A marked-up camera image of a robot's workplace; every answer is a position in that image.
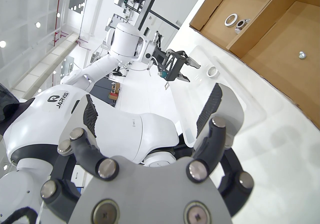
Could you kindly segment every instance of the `white tray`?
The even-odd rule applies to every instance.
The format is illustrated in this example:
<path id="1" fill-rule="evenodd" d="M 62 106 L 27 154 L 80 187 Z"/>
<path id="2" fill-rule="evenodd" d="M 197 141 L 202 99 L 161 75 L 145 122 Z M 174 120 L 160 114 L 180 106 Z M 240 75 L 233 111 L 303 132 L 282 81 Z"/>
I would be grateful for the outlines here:
<path id="1" fill-rule="evenodd" d="M 179 91 L 181 96 L 175 97 L 174 100 L 178 113 L 184 113 L 183 117 L 180 117 L 180 123 L 188 147 L 192 147 L 195 142 L 197 135 L 196 121 L 216 82 L 230 87 L 236 94 L 245 115 L 241 131 L 266 118 L 266 113 L 262 107 L 219 59 L 212 54 L 212 51 L 202 46 L 196 46 L 189 56 L 196 60 L 201 67 L 196 69 L 186 65 L 183 66 L 181 72 L 190 79 L 190 83 L 180 80 L 175 81 L 175 92 Z M 209 78 L 207 71 L 212 66 L 217 68 L 219 74 L 214 78 Z"/>

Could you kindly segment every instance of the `white table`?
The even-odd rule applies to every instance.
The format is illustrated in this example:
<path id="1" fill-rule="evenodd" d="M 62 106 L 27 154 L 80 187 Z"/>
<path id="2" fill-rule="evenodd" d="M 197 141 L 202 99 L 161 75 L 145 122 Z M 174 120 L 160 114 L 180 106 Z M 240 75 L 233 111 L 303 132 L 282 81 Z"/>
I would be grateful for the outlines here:
<path id="1" fill-rule="evenodd" d="M 234 140 L 233 149 L 243 169 L 254 178 L 255 187 L 249 201 L 233 218 L 233 222 L 320 223 L 319 130 L 267 81 L 233 55 L 189 28 L 189 22 L 203 2 L 197 2 L 168 48 L 185 50 L 187 54 L 197 45 L 210 48 L 266 115 L 263 121 L 240 131 Z M 179 105 L 181 99 L 186 104 L 192 100 L 182 90 L 181 81 L 171 82 L 170 87 L 180 119 L 195 123 L 196 119 L 189 117 Z M 221 175 L 221 168 L 212 173 L 211 179 L 216 185 Z"/>

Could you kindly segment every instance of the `multi-finger robot hand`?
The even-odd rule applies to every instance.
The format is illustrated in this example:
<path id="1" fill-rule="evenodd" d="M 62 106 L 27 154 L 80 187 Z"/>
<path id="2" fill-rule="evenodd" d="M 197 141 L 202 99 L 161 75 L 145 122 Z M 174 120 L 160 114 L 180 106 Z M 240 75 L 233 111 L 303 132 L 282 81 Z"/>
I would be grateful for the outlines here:
<path id="1" fill-rule="evenodd" d="M 152 61 L 169 81 L 183 64 L 200 66 L 128 25 L 107 39 L 108 55 L 25 103 L 0 85 L 0 134 L 17 165 L 0 179 L 0 223 L 231 223 L 254 185 L 226 144 L 244 119 L 232 90 L 215 85 L 189 149 L 172 121 L 116 110 L 88 92 L 132 60 Z M 209 175 L 218 162 L 225 176 L 216 188 Z M 93 175 L 81 194 L 71 182 L 76 163 Z"/>

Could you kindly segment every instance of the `jarvis logo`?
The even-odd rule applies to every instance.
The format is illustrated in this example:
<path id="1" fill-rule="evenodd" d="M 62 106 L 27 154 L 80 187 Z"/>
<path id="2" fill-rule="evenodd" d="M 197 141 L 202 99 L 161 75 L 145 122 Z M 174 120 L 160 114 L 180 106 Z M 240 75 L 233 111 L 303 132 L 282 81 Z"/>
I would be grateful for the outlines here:
<path id="1" fill-rule="evenodd" d="M 60 98 L 59 96 L 51 96 L 49 97 L 49 99 L 47 100 L 48 102 L 57 102 L 57 99 Z"/>
<path id="2" fill-rule="evenodd" d="M 63 96 L 59 99 L 59 102 L 57 103 L 57 107 L 61 107 L 67 96 L 69 95 L 68 92 L 64 93 Z"/>

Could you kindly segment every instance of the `screw head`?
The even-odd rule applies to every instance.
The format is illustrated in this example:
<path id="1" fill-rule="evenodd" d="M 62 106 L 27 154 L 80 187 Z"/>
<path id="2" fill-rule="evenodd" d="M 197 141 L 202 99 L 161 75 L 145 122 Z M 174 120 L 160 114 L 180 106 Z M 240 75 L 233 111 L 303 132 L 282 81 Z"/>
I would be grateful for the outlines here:
<path id="1" fill-rule="evenodd" d="M 41 187 L 40 195 L 42 198 L 49 198 L 56 192 L 56 190 L 56 183 L 53 180 L 49 180 Z"/>
<path id="2" fill-rule="evenodd" d="M 299 52 L 299 58 L 300 58 L 301 60 L 304 60 L 304 59 L 306 58 L 306 54 L 305 54 L 303 51 L 300 51 L 300 52 Z"/>
<path id="3" fill-rule="evenodd" d="M 185 224 L 209 224 L 211 216 L 207 207 L 199 202 L 192 201 L 184 209 Z"/>
<path id="4" fill-rule="evenodd" d="M 75 140 L 82 136 L 84 133 L 82 128 L 75 128 L 70 132 L 70 139 Z"/>
<path id="5" fill-rule="evenodd" d="M 102 200 L 96 205 L 92 214 L 94 224 L 114 224 L 119 220 L 119 207 L 111 199 Z"/>
<path id="6" fill-rule="evenodd" d="M 202 162 L 197 160 L 194 160 L 189 164 L 189 173 L 196 181 L 203 181 L 208 177 L 207 168 Z"/>
<path id="7" fill-rule="evenodd" d="M 239 175 L 239 182 L 244 188 L 247 189 L 251 189 L 254 186 L 254 180 L 252 176 L 247 172 L 242 172 Z"/>
<path id="8" fill-rule="evenodd" d="M 211 119 L 213 125 L 215 125 L 218 128 L 224 128 L 226 126 L 226 122 L 223 118 L 219 116 L 215 116 L 214 118 Z"/>
<path id="9" fill-rule="evenodd" d="M 70 148 L 71 148 L 70 140 L 65 139 L 59 143 L 57 150 L 58 150 L 58 153 L 66 153 L 67 151 L 70 150 Z"/>
<path id="10" fill-rule="evenodd" d="M 112 159 L 103 160 L 98 167 L 98 174 L 101 178 L 107 179 L 112 177 L 117 170 L 117 164 Z"/>

